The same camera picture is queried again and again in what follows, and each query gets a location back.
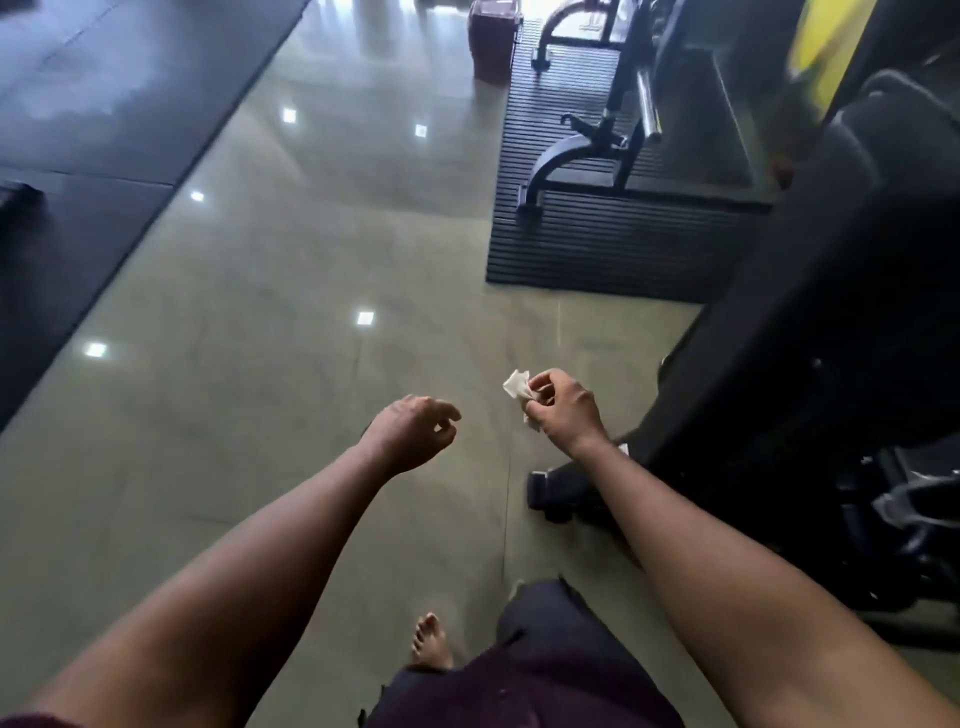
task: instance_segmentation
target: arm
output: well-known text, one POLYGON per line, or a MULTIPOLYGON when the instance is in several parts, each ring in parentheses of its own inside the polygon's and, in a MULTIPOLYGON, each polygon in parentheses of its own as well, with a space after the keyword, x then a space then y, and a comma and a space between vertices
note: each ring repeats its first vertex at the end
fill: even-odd
POLYGON ((438 400, 392 404, 358 445, 113 625, 33 709, 96 728, 244 723, 300 640, 377 491, 452 443, 451 420, 459 419, 438 400))
POLYGON ((554 403, 527 402, 527 414, 586 469, 740 725, 960 726, 960 713, 827 591, 620 452, 591 392, 559 370, 530 386, 554 403))

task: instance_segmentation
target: tile floor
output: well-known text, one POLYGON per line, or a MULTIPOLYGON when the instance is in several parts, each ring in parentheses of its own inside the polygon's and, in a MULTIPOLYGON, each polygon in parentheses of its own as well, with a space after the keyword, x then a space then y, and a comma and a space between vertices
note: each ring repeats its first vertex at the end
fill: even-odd
POLYGON ((625 430, 696 307, 484 283, 504 103, 462 11, 310 4, 0 438, 0 711, 418 392, 460 405, 456 446, 378 497, 253 724, 351 725, 418 614, 471 656, 514 579, 558 570, 687 725, 732 724, 630 559, 525 508, 562 458, 500 382, 565 367, 625 430))

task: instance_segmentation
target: black floor mat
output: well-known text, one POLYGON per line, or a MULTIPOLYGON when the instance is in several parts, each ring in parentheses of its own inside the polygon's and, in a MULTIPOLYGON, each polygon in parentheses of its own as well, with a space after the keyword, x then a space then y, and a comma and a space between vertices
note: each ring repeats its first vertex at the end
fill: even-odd
POLYGON ((16 64, 0 68, 0 181, 45 194, 0 225, 0 428, 306 3, 53 0, 0 12, 0 61, 16 64))
MULTIPOLYGON (((707 302, 722 290, 753 243, 762 216, 547 193, 539 221, 516 217, 517 189, 537 157, 571 134, 561 125, 561 115, 573 111, 591 121, 599 119, 617 59, 612 51, 555 46, 553 64, 538 79, 529 60, 539 37, 539 25, 528 22, 516 49, 497 172, 487 281, 707 302)), ((699 96, 694 93, 691 103, 699 96)), ((628 96, 627 113, 619 125, 622 133, 633 123, 630 103, 635 103, 633 94, 628 96)), ((696 108, 684 109, 679 98, 674 106, 687 119, 701 113, 696 108)), ((662 116, 664 144, 677 143, 668 139, 670 119, 662 116)), ((645 150, 637 159, 634 174, 676 176, 692 182, 739 182, 724 179, 730 173, 729 168, 721 171, 723 165, 711 170, 707 164, 703 170, 672 175, 665 168, 666 157, 661 151, 645 150)), ((612 162, 583 161, 578 168, 610 169, 612 162)))

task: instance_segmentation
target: hand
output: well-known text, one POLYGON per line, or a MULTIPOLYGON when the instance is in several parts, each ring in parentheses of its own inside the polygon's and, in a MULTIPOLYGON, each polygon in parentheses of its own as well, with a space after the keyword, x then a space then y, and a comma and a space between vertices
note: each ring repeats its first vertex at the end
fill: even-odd
POLYGON ((530 388, 540 399, 529 400, 523 411, 534 420, 558 448, 577 460, 590 447, 610 443, 600 420, 593 393, 561 369, 548 369, 530 379, 530 388))
POLYGON ((452 443, 457 428, 451 421, 459 419, 460 410, 448 401, 407 395, 373 419, 360 447, 393 477, 418 468, 452 443))

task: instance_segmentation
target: forearm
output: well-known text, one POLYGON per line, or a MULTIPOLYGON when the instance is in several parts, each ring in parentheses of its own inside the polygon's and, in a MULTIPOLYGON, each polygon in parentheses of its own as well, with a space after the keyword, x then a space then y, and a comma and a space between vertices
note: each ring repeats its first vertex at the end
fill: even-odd
POLYGON ((242 720, 300 638, 353 527, 387 478, 358 448, 270 503, 114 625, 45 691, 39 708, 109 725, 99 686, 139 708, 153 696, 242 720))
POLYGON ((946 700, 799 570, 612 445, 578 459, 741 724, 953 724, 946 700))

